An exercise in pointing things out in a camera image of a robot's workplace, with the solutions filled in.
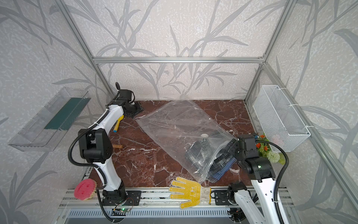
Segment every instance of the vacuum storage bag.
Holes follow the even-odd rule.
[[[142,130],[199,183],[234,137],[190,100],[171,101],[136,120]]]

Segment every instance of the blue checkered fabric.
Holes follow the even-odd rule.
[[[215,173],[212,177],[208,178],[208,180],[212,183],[215,183],[216,181],[220,180],[221,177],[232,167],[235,162],[236,159],[232,157],[231,160],[229,160],[221,170]]]

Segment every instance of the white flower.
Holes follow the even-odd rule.
[[[267,153],[267,158],[271,163],[277,163],[280,160],[280,154],[273,151],[269,151]]]

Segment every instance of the wall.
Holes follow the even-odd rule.
[[[107,92],[51,1],[0,3],[0,223],[50,223],[83,168],[71,165],[73,136],[103,112]],[[63,87],[92,98],[53,152],[7,143]],[[78,150],[74,157],[81,161]]]
[[[268,59],[356,183],[357,6],[358,1],[348,0],[298,1]],[[303,223],[358,223],[358,214],[309,140],[288,156],[282,184]]]
[[[286,0],[66,1],[96,57],[259,57]],[[105,64],[138,99],[243,99],[257,64]]]

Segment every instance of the black mounting plate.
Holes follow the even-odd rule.
[[[121,206],[138,206],[141,193],[141,191],[127,191],[128,199]],[[115,197],[104,197],[102,200],[103,206],[116,206],[115,203],[118,203],[118,199]]]
[[[227,190],[214,191],[215,205],[233,205],[227,197]]]

